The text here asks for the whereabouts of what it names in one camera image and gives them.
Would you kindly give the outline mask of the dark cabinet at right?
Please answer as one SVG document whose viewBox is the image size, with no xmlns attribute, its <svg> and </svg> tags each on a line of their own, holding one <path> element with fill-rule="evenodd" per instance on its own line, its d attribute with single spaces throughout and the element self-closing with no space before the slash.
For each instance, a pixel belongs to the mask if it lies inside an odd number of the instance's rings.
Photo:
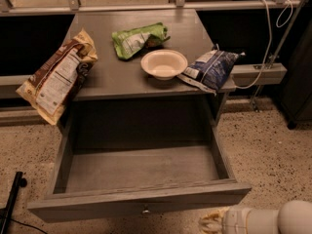
<svg viewBox="0 0 312 234">
<path fill-rule="evenodd" d="M 301 35 L 289 62 L 289 74 L 280 92 L 280 103 L 292 130 L 312 121 L 312 20 Z"/>
</svg>

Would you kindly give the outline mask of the black stand leg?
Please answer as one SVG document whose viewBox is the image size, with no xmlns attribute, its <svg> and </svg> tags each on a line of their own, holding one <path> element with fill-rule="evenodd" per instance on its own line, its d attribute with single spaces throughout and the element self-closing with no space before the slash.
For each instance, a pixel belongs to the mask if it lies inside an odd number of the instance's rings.
<svg viewBox="0 0 312 234">
<path fill-rule="evenodd" d="M 27 185 L 23 172 L 16 172 L 6 206 L 0 210 L 0 234 L 7 234 L 15 202 L 21 187 Z"/>
</svg>

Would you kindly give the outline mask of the grey top drawer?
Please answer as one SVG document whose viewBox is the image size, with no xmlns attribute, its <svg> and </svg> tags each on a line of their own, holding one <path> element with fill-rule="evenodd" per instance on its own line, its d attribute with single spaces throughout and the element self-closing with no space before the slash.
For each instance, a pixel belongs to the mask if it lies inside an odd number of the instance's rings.
<svg viewBox="0 0 312 234">
<path fill-rule="evenodd" d="M 47 222 L 236 205 L 238 181 L 205 96 L 72 104 L 46 196 Z"/>
</svg>

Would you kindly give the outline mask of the blue snack bag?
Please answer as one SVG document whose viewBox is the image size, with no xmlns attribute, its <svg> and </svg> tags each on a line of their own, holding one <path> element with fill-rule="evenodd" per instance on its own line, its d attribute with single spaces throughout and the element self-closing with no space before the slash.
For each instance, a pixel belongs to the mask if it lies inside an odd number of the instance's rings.
<svg viewBox="0 0 312 234">
<path fill-rule="evenodd" d="M 177 78 L 204 92 L 216 94 L 228 79 L 235 62 L 245 55 L 211 50 L 188 65 Z"/>
</svg>

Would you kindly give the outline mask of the slanted metal pole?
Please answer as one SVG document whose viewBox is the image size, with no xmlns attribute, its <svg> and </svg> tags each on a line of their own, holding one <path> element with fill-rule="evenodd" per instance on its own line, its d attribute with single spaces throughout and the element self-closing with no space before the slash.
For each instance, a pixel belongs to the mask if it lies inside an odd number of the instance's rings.
<svg viewBox="0 0 312 234">
<path fill-rule="evenodd" d="M 277 17 L 275 25 L 278 28 L 283 27 L 284 25 L 287 26 L 285 29 L 285 32 L 275 50 L 272 56 L 268 56 L 272 40 L 273 40 L 273 33 L 272 33 L 272 25 L 271 25 L 271 18 L 269 14 L 269 6 L 267 4 L 266 0 L 260 0 L 266 10 L 266 15 L 267 15 L 267 22 L 268 22 L 268 31 L 269 31 L 269 41 L 268 45 L 265 51 L 265 55 L 262 61 L 262 64 L 259 67 L 259 72 L 255 79 L 247 86 L 247 89 L 252 87 L 253 85 L 256 85 L 256 90 L 253 93 L 253 96 L 250 99 L 250 104 L 255 112 L 258 112 L 259 109 L 256 105 L 255 99 L 257 98 L 257 94 L 259 93 L 260 89 L 262 88 L 261 85 L 258 84 L 258 80 L 260 79 L 261 75 L 264 73 L 265 70 L 270 70 L 271 67 L 273 66 L 276 58 L 280 54 L 280 51 L 286 42 L 286 39 L 291 32 L 291 29 L 293 27 L 293 24 L 301 10 L 301 8 L 305 5 L 306 0 L 273 0 L 274 3 L 283 5 L 284 3 L 287 3 L 281 14 Z"/>
</svg>

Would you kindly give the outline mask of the brown and cream chip bag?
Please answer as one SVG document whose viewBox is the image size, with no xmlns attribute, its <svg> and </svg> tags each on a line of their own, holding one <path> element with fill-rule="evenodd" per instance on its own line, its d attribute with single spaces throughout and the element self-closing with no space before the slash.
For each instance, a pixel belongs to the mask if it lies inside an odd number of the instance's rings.
<svg viewBox="0 0 312 234">
<path fill-rule="evenodd" d="M 84 30 L 58 50 L 18 88 L 17 93 L 55 125 L 98 61 L 95 43 Z"/>
</svg>

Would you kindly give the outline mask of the grey wooden drawer cabinet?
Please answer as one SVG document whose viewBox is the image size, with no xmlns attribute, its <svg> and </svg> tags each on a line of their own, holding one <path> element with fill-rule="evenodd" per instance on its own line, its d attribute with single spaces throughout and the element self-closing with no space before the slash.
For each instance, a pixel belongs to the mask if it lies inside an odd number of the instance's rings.
<svg viewBox="0 0 312 234">
<path fill-rule="evenodd" d="M 188 61 L 209 50 L 213 43 L 193 10 L 82 13 L 73 18 L 67 35 L 85 29 L 95 41 L 98 61 L 83 88 L 61 116 L 58 127 L 105 136 L 127 138 L 180 136 L 214 131 L 221 104 L 177 78 L 158 80 L 141 68 L 141 53 L 129 60 L 117 58 L 111 33 L 162 22 L 170 30 L 167 50 L 184 54 Z"/>
</svg>

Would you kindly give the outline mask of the green snack bag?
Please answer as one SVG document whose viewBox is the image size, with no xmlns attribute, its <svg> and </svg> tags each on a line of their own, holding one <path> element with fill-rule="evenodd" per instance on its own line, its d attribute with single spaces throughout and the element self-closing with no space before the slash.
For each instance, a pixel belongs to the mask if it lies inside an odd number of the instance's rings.
<svg viewBox="0 0 312 234">
<path fill-rule="evenodd" d="M 140 52 L 143 48 L 154 48 L 170 39 L 168 28 L 161 22 L 115 31 L 111 34 L 117 57 L 127 60 Z"/>
</svg>

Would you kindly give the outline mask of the white paper bowl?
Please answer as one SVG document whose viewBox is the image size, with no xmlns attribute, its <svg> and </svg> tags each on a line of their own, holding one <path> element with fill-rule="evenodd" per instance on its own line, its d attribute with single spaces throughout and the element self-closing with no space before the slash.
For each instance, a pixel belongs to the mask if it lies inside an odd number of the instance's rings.
<svg viewBox="0 0 312 234">
<path fill-rule="evenodd" d="M 146 54 L 141 68 L 158 80 L 171 80 L 181 74 L 188 65 L 186 57 L 173 50 L 157 50 Z"/>
</svg>

